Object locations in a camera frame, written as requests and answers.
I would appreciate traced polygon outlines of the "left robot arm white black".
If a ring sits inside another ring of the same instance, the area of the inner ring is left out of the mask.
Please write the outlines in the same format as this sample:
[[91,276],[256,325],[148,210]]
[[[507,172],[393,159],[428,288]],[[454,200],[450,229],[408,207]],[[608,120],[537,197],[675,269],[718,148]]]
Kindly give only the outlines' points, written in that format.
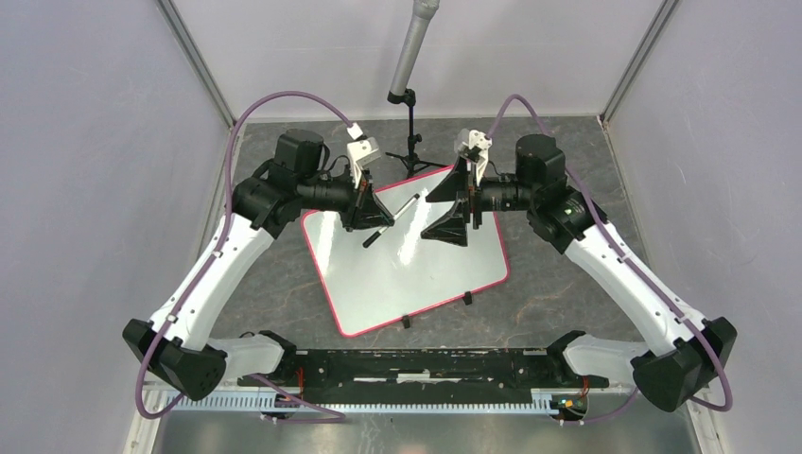
[[330,155],[323,138],[294,129],[279,136],[272,158],[234,187],[232,210],[174,295],[148,320],[133,319],[123,330],[148,372],[192,401],[245,375],[263,374],[279,386],[296,376],[297,360],[276,335],[214,340],[210,334],[245,273],[302,211],[336,213],[348,232],[393,226],[367,168],[380,156],[378,143],[357,128],[351,133],[339,176],[323,169]]

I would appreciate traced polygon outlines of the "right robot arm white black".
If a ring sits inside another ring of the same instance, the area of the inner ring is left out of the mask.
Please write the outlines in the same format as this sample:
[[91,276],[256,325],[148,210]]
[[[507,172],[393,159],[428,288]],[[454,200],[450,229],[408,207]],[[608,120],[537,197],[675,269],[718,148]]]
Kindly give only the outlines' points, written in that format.
[[719,381],[732,408],[724,367],[737,331],[726,318],[711,319],[671,291],[632,251],[586,186],[567,167],[565,154],[545,134],[521,137],[514,149],[514,171],[489,177],[491,138],[461,131],[457,160],[427,194],[449,210],[433,221],[422,238],[466,246],[469,230],[487,213],[522,212],[533,232],[588,274],[618,305],[640,334],[640,341],[602,340],[582,331],[559,339],[546,361],[549,379],[569,386],[581,376],[604,378],[639,392],[663,411],[699,403],[700,391]]

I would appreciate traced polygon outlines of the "whiteboard with pink frame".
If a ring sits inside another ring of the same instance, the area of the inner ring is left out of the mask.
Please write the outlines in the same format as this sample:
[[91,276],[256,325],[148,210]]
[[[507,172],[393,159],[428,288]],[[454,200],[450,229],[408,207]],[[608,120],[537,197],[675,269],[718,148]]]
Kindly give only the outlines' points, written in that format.
[[306,245],[335,324],[346,338],[400,322],[506,281],[510,265],[497,216],[470,231],[465,247],[423,240],[422,231],[449,209],[426,195],[443,180],[439,169],[377,190],[396,212],[410,208],[369,247],[373,230],[347,232],[334,212],[302,216]]

